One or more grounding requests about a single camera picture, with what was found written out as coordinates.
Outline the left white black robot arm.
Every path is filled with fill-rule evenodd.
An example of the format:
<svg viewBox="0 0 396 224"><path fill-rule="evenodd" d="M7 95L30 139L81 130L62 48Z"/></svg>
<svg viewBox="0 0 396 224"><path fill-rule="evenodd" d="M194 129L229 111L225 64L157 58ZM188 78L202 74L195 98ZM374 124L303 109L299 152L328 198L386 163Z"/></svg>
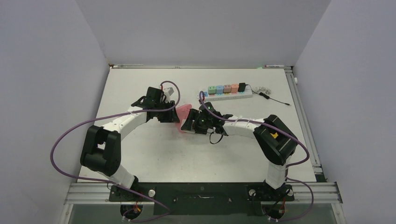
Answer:
<svg viewBox="0 0 396 224"><path fill-rule="evenodd" d="M139 195L138 178L121 164L121 142L138 126L157 118L162 123L177 123L176 103L160 103L152 109L130 107L128 112L102 126L88 128L83 144L80 164L97 172L121 188L121 195L128 201Z"/></svg>

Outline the pink triangular socket base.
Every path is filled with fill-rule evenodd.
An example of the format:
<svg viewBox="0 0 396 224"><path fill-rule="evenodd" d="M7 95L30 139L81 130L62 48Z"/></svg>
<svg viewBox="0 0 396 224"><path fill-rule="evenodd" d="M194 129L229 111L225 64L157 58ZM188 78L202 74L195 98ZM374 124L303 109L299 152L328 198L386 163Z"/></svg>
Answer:
<svg viewBox="0 0 396 224"><path fill-rule="evenodd" d="M191 104L184 104L176 108L176 113L179 118L179 122L176 123L176 128L180 133L185 133L185 131L181 130L181 127L184 124L184 122L187 120L191 108L192 108Z"/></svg>

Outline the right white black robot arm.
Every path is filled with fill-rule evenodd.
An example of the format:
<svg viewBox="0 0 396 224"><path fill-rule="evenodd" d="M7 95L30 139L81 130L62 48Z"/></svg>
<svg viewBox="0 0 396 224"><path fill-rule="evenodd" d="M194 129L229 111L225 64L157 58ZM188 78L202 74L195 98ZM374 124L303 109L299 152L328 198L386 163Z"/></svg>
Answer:
<svg viewBox="0 0 396 224"><path fill-rule="evenodd" d="M256 140L269 162L264 194L270 200L275 200L282 194L287 165L297 143L296 136L276 115L271 114L264 119L247 119L221 114L207 102L199 109L189 109L188 114L179 119L180 130L185 132L207 134L212 130L222 136L242 136Z"/></svg>

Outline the yellow cube socket plug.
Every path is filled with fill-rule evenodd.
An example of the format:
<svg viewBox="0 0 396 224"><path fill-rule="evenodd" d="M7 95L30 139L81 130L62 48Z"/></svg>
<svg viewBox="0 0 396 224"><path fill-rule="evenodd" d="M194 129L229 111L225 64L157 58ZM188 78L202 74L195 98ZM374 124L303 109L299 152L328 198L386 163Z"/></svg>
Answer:
<svg viewBox="0 0 396 224"><path fill-rule="evenodd" d="M278 135L278 133L271 133L271 136L272 136L274 139L276 139L279 135Z"/></svg>

